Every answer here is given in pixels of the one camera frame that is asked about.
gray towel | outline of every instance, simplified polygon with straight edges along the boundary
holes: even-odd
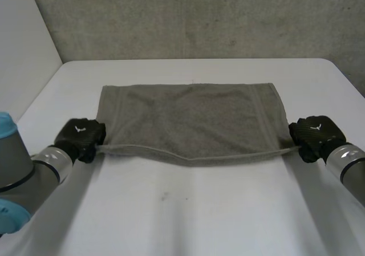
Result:
[[[99,151],[187,166],[240,164],[295,146],[272,84],[104,86]]]

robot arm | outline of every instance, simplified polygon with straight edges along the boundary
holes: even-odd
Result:
[[[365,152],[346,141],[327,116],[310,116],[289,126],[304,162],[322,158],[326,168],[365,206]]]
[[[91,163],[105,125],[71,119],[51,145],[29,156],[17,126],[0,112],[0,235],[20,230],[71,173],[76,159]]]

table surface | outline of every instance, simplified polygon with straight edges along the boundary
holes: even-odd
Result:
[[[288,122],[327,115],[365,148],[365,100],[323,59],[68,62],[19,121],[31,154],[71,117],[95,118],[103,85],[274,83]],[[365,255],[365,209],[297,153],[213,168],[138,157],[76,163],[0,255]]]

